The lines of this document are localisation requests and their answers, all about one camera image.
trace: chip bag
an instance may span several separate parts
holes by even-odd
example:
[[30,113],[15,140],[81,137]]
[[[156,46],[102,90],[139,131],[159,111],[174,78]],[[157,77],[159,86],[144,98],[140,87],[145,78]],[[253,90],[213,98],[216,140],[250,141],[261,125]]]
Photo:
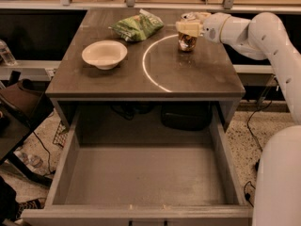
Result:
[[141,9],[138,15],[123,19],[110,27],[126,41],[142,41],[164,26],[162,20]]

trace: open drawer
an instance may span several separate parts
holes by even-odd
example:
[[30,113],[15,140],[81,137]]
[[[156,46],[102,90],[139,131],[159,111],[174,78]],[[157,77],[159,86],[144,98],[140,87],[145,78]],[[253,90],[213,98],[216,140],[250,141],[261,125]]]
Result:
[[182,131],[160,106],[127,121],[107,105],[81,105],[43,210],[33,226],[250,225],[223,126]]

